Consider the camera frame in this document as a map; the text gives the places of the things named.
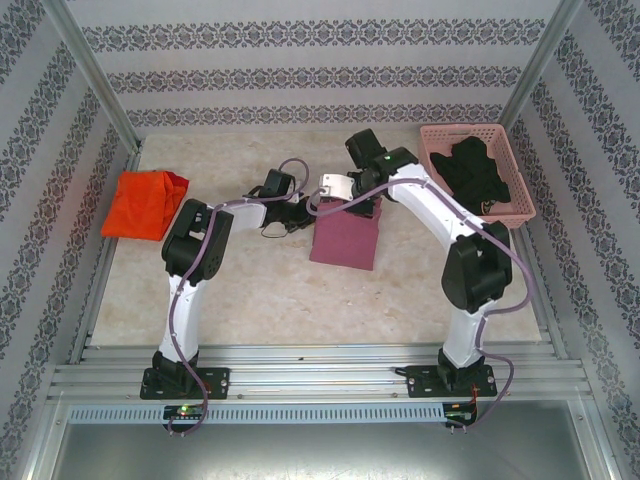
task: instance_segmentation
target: red towel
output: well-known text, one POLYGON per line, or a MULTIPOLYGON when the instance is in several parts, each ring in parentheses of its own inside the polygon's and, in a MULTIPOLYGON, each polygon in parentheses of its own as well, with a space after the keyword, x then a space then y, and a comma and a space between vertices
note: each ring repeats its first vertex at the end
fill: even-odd
POLYGON ((122 173, 102 236, 162 240, 188 187, 171 172, 122 173))
MULTIPOLYGON (((341 205, 343 202, 321 202, 318 210, 341 205)), ((365 218, 345 211, 316 219, 313 246, 309 260, 329 265, 373 270, 378 245, 380 199, 373 218, 365 218)))

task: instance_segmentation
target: orange cloth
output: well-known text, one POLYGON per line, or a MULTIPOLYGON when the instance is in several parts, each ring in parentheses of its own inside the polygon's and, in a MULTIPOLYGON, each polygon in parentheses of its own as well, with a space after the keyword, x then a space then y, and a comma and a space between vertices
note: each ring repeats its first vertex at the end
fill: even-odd
POLYGON ((162 240, 188 187, 171 172, 122 173, 102 236, 162 240))

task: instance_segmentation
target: robotic arm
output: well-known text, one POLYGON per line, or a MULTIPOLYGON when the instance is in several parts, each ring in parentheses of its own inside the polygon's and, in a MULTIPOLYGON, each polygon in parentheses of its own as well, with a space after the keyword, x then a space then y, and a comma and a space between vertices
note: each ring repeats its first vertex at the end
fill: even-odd
MULTIPOLYGON (((452 318, 449 335, 439 353, 437 370, 449 391, 466 389, 484 364, 484 357, 476 346, 481 319, 512 281, 509 257, 475 232, 469 223, 507 247, 508 230, 500 222, 485 223, 460 206, 431 181, 424 167, 407 149, 387 152, 371 130, 357 133, 346 146, 359 171, 347 176, 323 175, 320 197, 351 201, 388 182, 411 179, 423 183, 398 182, 389 186, 384 194, 411 210, 448 252, 441 284, 452 304, 452 318), (429 189, 424 188, 424 182, 430 183, 429 189)), ((374 198, 365 200, 370 202, 364 208, 365 215, 373 213, 374 198)))
POLYGON ((169 313, 162 343, 153 356, 152 368, 145 371, 141 389, 143 399, 176 398, 176 395, 191 398, 192 394, 198 395, 195 379, 182 363, 176 343, 184 359, 196 369, 203 294, 208 280, 220 269, 230 235, 264 228, 274 222, 282 223, 286 231, 291 233, 315 221, 306 211, 309 198, 300 198, 297 193, 288 194, 292 184, 295 188, 293 176, 272 169, 264 185, 253 188, 245 195, 245 202, 229 202, 215 215, 215 207, 195 199, 185 202, 162 247, 162 259, 169 274, 169 313), (178 292, 203 247, 204 232, 211 221, 214 224, 203 256, 188 281, 184 282, 182 291, 178 292))

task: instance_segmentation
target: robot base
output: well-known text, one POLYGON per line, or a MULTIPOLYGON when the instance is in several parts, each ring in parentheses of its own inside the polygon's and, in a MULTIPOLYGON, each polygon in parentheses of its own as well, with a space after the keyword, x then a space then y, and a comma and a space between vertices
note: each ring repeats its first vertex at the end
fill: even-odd
POLYGON ((498 394, 493 369, 484 357, 466 368, 455 368, 440 350, 438 365, 410 365, 396 368, 407 379, 410 398, 495 397, 498 394))
MULTIPOLYGON (((229 391, 228 368, 195 368, 196 373, 207 387, 209 400, 226 400, 229 391)), ((147 368, 140 387, 142 400, 202 400, 202 390, 196 384, 188 392, 175 382, 163 377, 153 368, 147 368)))
MULTIPOLYGON (((198 354, 189 365, 202 379, 211 400, 226 400, 229 392, 228 368, 197 367, 198 354)), ((147 368, 140 387, 142 400, 202 400, 202 390, 181 362, 172 362, 159 351, 153 356, 153 368, 147 368)))

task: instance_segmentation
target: gray floor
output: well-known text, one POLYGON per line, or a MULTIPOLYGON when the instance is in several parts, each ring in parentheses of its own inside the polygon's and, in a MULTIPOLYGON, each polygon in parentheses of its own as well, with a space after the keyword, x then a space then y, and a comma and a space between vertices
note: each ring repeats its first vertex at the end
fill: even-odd
POLYGON ((438 424, 69 425, 56 479, 588 478, 563 402, 510 402, 467 435, 438 424))

